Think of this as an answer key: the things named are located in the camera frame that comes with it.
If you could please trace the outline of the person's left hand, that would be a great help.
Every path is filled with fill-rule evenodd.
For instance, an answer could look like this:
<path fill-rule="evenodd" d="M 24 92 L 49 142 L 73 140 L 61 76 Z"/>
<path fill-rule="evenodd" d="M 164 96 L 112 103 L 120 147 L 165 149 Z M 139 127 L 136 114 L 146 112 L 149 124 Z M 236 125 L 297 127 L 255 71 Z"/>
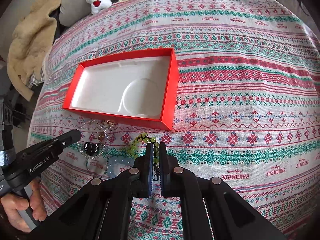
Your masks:
<path fill-rule="evenodd" d="M 31 229 L 20 216 L 18 211 L 26 210 L 31 207 L 33 210 L 33 218 L 38 221 L 44 221 L 47 217 L 47 211 L 43 203 L 43 199 L 40 192 L 40 182 L 38 179 L 34 179 L 30 182 L 32 195 L 30 200 L 26 200 L 20 196 L 8 193 L 1 198 L 1 204 L 7 214 L 10 224 L 25 233 L 31 232 Z"/>

